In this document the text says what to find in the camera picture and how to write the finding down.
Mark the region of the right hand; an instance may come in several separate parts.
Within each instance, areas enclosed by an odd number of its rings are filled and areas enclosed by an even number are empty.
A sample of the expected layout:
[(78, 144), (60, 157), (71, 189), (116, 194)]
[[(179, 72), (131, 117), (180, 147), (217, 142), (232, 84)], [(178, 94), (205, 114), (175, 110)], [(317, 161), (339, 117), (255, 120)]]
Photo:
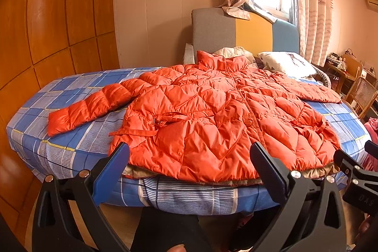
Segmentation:
[(361, 240), (361, 238), (364, 236), (366, 231), (370, 228), (371, 221), (372, 221), (372, 217), (367, 216), (367, 218), (360, 225), (360, 227), (358, 229), (357, 236), (355, 237), (355, 243), (356, 244)]

